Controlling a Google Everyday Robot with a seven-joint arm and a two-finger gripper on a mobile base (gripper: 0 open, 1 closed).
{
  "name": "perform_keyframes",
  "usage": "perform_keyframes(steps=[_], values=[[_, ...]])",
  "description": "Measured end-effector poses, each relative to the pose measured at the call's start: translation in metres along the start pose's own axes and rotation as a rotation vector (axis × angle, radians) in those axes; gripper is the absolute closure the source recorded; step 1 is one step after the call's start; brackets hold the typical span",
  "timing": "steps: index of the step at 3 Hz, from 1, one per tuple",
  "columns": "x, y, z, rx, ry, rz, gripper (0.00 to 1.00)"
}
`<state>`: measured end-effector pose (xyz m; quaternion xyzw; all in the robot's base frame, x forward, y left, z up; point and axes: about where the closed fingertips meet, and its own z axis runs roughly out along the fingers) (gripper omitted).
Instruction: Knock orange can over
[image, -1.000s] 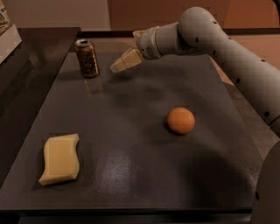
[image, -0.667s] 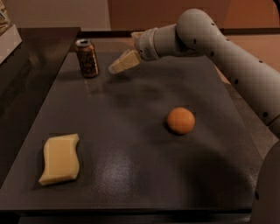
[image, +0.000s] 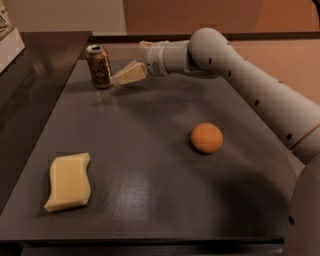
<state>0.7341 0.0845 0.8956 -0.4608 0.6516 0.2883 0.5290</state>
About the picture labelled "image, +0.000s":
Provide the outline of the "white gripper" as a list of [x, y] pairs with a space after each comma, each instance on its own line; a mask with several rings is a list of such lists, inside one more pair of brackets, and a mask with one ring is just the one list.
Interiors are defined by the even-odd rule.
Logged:
[[143, 80], [147, 76], [147, 71], [153, 76], [166, 76], [167, 70], [164, 64], [164, 50], [167, 44], [167, 41], [141, 41], [139, 45], [142, 49], [143, 63], [146, 66], [136, 60], [131, 61], [112, 76], [112, 84], [125, 85]]

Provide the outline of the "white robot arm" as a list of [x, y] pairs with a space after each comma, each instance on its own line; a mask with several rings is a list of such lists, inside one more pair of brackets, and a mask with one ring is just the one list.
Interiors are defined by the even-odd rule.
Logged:
[[147, 75], [220, 76], [302, 162], [284, 239], [284, 256], [320, 256], [320, 106], [244, 59], [217, 30], [202, 28], [185, 41], [146, 42], [141, 62], [111, 76], [114, 85]]

